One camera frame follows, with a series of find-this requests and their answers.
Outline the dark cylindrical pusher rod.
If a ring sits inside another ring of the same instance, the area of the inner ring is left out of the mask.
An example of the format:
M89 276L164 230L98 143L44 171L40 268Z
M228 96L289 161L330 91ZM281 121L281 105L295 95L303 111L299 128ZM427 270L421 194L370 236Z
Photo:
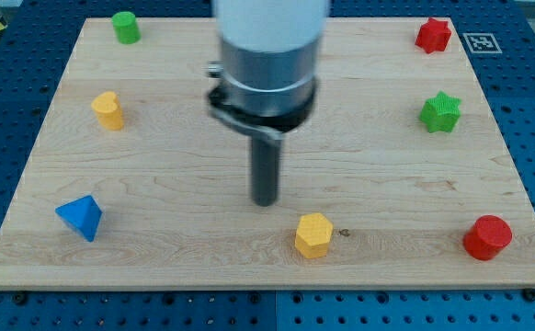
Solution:
M250 141L251 197L258 206L270 206L278 199L280 152L279 144Z

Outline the black clamp mount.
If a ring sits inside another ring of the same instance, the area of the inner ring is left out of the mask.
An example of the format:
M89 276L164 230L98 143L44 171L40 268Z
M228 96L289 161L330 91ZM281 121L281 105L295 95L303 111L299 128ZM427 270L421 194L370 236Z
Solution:
M242 108L227 102L227 94L221 85L215 86L208 94L210 115L227 128L273 146L280 146L285 133L301 126L313 112L318 80L311 81L310 93L303 102L282 115L264 117L252 115Z

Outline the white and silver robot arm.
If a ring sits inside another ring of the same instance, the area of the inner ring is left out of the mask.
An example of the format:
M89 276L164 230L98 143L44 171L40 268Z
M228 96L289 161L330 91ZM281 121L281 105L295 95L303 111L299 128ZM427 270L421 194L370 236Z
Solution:
M284 136L311 115L328 0L216 0L220 57L208 65L217 85L209 113L250 142L251 198L279 194Z

